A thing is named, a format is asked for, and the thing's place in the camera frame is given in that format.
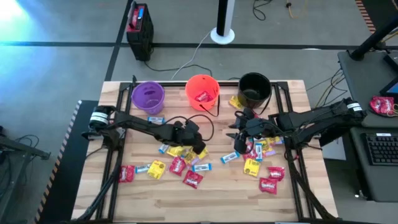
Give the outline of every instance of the red candy bag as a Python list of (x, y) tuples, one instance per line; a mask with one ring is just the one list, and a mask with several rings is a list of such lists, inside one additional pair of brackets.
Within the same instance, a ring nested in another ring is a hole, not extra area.
[(371, 105), (371, 108), (374, 110), (374, 112), (378, 114), (387, 114), (388, 111), (393, 110), (394, 98), (374, 96), (369, 104)]
[(199, 102), (209, 102), (213, 100), (213, 97), (211, 97), (207, 91), (203, 91), (202, 93), (197, 95), (197, 97), (195, 97), (195, 100)]
[(122, 166), (120, 168), (119, 183), (132, 182), (134, 179), (134, 166)]
[(183, 159), (181, 159), (181, 157), (176, 156), (173, 159), (172, 164), (170, 165), (169, 171), (177, 174), (181, 177), (182, 175), (182, 171), (187, 167), (187, 164), (185, 163), (185, 161)]
[(252, 149), (253, 142), (248, 142), (248, 143), (246, 143), (246, 145), (247, 145), (246, 152), (248, 152), (250, 150), (251, 151), (247, 154), (243, 154), (243, 159), (244, 160), (246, 160), (246, 159), (254, 159), (255, 160), (257, 157), (257, 152), (256, 152), (256, 150)]
[(193, 187), (194, 189), (197, 189), (198, 184), (201, 182), (202, 179), (203, 179), (202, 175), (200, 175), (192, 170), (188, 170), (188, 172), (185, 175), (185, 178), (182, 182), (184, 184), (187, 184), (187, 185)]
[(281, 181), (285, 176), (285, 167), (268, 167), (269, 179)]
[(276, 194), (277, 181), (275, 179), (260, 178), (260, 190), (261, 192), (268, 192), (270, 194)]

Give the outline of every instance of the black bucket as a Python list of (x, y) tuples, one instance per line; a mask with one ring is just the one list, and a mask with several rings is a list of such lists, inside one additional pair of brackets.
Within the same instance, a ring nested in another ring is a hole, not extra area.
[(258, 108), (271, 95), (271, 82), (260, 73), (242, 76), (238, 85), (238, 100), (247, 108)]

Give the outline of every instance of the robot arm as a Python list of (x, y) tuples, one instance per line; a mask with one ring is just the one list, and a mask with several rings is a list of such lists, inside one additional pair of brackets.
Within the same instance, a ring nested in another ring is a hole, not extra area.
[(316, 134), (360, 125), (366, 112), (357, 102), (347, 98), (303, 113), (273, 114), (269, 119), (255, 118), (247, 108), (235, 115), (236, 122), (230, 128), (238, 128), (239, 133), (227, 135), (235, 139), (235, 150), (245, 154), (246, 138), (285, 136), (292, 149), (301, 149)]
[[(114, 113), (113, 123), (110, 116)], [(83, 137), (93, 139), (103, 136), (105, 144), (112, 148), (117, 146), (121, 136), (117, 129), (133, 129), (155, 137), (156, 140), (170, 146), (192, 146), (193, 151), (200, 154), (206, 144), (198, 132), (199, 127), (189, 119), (185, 127), (180, 121), (174, 124), (154, 124), (150, 121), (131, 116), (127, 113), (116, 111), (113, 106), (97, 106), (91, 115), (89, 123), (90, 131), (83, 133)]]

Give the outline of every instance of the wooden tabletop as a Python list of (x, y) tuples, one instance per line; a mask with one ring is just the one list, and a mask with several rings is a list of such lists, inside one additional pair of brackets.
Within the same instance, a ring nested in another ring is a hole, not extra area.
[[(310, 110), (310, 105), (302, 80), (289, 80), (294, 111)], [(116, 105), (120, 82), (104, 82), (99, 105)], [(165, 88), (164, 109), (157, 116), (166, 119), (174, 116), (189, 117), (195, 114), (206, 114), (189, 106), (184, 87)], [(240, 157), (227, 164), (222, 164), (220, 158), (234, 151), (233, 139), (226, 133), (235, 133), (236, 129), (229, 129), (234, 123), (234, 109), (228, 100), (237, 93), (237, 87), (221, 87), (220, 115), (209, 116), (215, 125), (215, 134), (212, 140), (206, 142), (210, 152), (201, 163), (212, 163), (213, 170), (200, 172), (204, 176), (198, 189), (185, 185), (182, 177), (169, 171), (155, 180), (146, 173), (136, 174), (131, 183), (119, 184), (116, 199), (115, 222), (288, 222), (297, 221), (295, 202), (292, 193), (287, 161), (284, 159), (284, 146), (274, 146), (277, 154), (264, 159), (257, 178), (243, 173), (243, 158)], [(267, 118), (269, 114), (278, 113), (275, 94), (272, 95), (269, 107), (262, 114)], [(210, 110), (216, 113), (216, 107)], [(133, 104), (130, 114), (140, 118), (147, 118), (144, 111), (137, 109)], [(199, 132), (203, 138), (211, 134), (211, 126), (205, 118), (194, 118), (199, 125)], [(101, 141), (92, 141), (88, 153), (101, 147)], [(158, 159), (167, 166), (172, 157), (158, 152), (161, 143), (152, 136), (128, 130), (124, 147), (123, 165), (139, 166)], [(310, 145), (319, 147), (319, 142), (312, 140)], [(322, 152), (317, 149), (305, 148), (303, 157), (307, 167), (310, 188), (319, 201), (332, 214), (337, 216), (335, 202), (330, 188), (328, 175)], [(85, 162), (81, 176), (78, 195), (76, 198), (73, 218), (79, 217), (94, 200), (101, 187), (106, 150), (103, 149)], [(268, 166), (285, 167), (284, 179), (277, 184), (277, 195), (262, 193), (259, 190), (259, 178), (267, 177)], [(104, 214), (108, 211), (110, 191), (106, 197)], [(305, 197), (300, 191), (300, 198), (304, 214), (307, 214)]]

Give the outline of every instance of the purple bucket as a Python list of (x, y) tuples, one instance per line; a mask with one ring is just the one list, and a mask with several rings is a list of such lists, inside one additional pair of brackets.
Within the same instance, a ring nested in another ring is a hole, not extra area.
[(138, 109), (155, 115), (163, 109), (164, 89), (156, 82), (144, 82), (133, 89), (131, 100)]

